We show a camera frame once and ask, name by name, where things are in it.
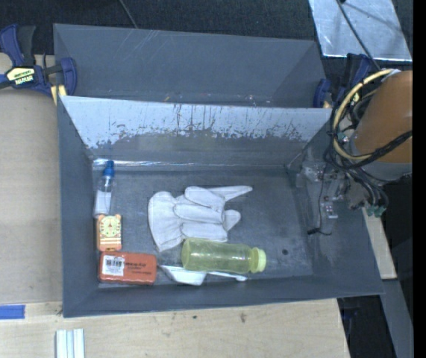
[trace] black carpet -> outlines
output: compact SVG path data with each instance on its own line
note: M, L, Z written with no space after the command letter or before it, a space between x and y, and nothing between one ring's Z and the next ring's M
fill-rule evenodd
M410 53L413 55L413 0L392 0ZM307 0L124 0L140 28L235 34L255 37L280 37L314 40L316 33ZM127 14L117 0L0 0L0 30L13 23L36 25L33 50L53 54L53 23L131 27ZM341 75L343 59L324 59L329 78ZM409 69L409 65L380 62L380 66ZM411 236L411 184L394 185L391 214L386 213L386 232L394 240ZM413 275L404 278L404 294L413 314ZM386 325L380 315L378 298L357 299L359 316L350 331L353 357L393 357ZM350 302L340 302L342 310Z

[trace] blue nozzle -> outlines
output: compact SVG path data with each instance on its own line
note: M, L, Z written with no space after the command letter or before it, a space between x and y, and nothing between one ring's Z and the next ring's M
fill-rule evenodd
M107 165L105 166L105 170L103 170L103 176L115 176L115 169L114 169L115 163L112 160L107 161Z

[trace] orange box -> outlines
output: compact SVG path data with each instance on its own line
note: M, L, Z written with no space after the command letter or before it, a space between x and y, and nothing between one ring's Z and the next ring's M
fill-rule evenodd
M102 283L153 285L157 261L153 254L102 252L98 264L98 279Z

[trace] white glove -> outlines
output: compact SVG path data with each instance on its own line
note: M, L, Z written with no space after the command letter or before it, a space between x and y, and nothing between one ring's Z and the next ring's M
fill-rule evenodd
M225 211L225 203L250 191L250 186L190 186L177 198L166 191L157 192L148 203L148 222L158 250L173 248L187 237L226 242L228 231L241 215L236 210Z

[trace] bin floor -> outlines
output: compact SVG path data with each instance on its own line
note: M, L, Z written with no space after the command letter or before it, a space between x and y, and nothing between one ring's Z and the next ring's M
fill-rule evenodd
M251 279L306 276L313 273L305 231L296 208L295 188L284 167L185 166L122 167L116 172L112 213L123 216L123 251L155 254L158 265L181 265L181 246L158 252L148 227L148 201L159 191L177 197L188 186L252 186L252 192L229 201L226 209L238 210L241 221L229 232L230 243L264 249L264 272ZM207 276L207 280L230 280ZM159 268L155 285L175 284ZM100 287L112 284L100 283Z

